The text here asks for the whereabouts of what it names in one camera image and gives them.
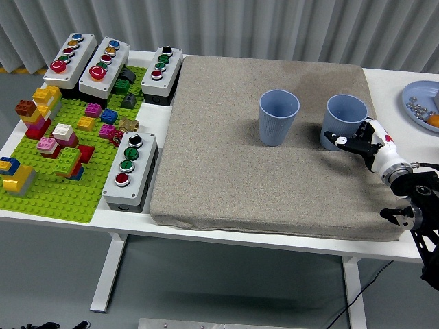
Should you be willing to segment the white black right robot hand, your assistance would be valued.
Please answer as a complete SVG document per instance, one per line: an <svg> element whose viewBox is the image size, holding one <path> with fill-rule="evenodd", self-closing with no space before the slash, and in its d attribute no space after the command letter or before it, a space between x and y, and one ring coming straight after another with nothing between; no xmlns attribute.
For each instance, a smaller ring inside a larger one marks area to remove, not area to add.
<svg viewBox="0 0 439 329"><path fill-rule="evenodd" d="M368 117L351 137L329 130L324 137L338 149L360 155L366 168L385 178L397 171L411 172L408 161L399 156L392 137L378 120Z"/></svg>

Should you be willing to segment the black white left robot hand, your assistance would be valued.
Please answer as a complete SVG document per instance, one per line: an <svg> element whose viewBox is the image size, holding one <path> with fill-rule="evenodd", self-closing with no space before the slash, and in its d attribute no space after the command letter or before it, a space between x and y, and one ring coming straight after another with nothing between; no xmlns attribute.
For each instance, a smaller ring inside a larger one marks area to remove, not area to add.
<svg viewBox="0 0 439 329"><path fill-rule="evenodd" d="M73 329L89 329L91 327L91 323L87 320L81 321L76 324ZM52 321L48 321L42 325L35 326L31 323L28 323L26 326L21 326L20 329L60 329L60 324Z"/></svg>

